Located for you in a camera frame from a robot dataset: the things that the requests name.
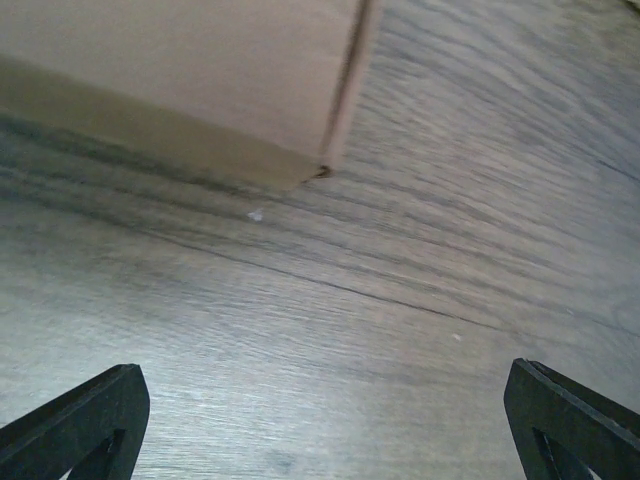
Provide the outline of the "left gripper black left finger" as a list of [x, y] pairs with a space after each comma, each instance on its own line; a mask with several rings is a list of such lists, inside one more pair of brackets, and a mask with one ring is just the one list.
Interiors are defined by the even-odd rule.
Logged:
[[115, 365], [1, 428], [3, 479], [129, 479], [150, 398], [136, 364]]

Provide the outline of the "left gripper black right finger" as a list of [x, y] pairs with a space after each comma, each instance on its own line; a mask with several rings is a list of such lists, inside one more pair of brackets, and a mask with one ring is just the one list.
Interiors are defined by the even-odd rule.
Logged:
[[537, 361], [513, 361], [504, 391], [528, 479], [639, 477], [639, 415]]

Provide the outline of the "brown cardboard box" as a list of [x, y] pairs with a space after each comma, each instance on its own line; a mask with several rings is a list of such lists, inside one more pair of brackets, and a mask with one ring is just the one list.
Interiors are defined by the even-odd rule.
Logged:
[[199, 179], [341, 163], [377, 1], [5, 1], [1, 108]]

